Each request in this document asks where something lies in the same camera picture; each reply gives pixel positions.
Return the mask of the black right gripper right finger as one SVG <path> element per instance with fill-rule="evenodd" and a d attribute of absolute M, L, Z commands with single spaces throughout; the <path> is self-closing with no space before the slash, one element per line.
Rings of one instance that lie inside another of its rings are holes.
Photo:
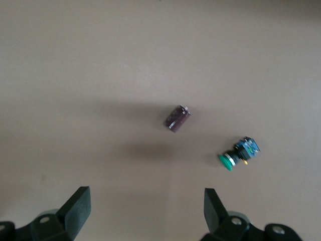
<path fill-rule="evenodd" d="M 249 240 L 248 217 L 240 212 L 227 211 L 213 188 L 204 191 L 204 217 L 209 232 L 202 240 Z"/>

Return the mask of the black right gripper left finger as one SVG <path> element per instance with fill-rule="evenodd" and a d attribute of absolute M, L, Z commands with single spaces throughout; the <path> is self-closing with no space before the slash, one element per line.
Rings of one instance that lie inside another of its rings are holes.
<path fill-rule="evenodd" d="M 43 214 L 30 224 L 32 240 L 74 240 L 90 213 L 90 187 L 80 187 L 56 213 Z"/>

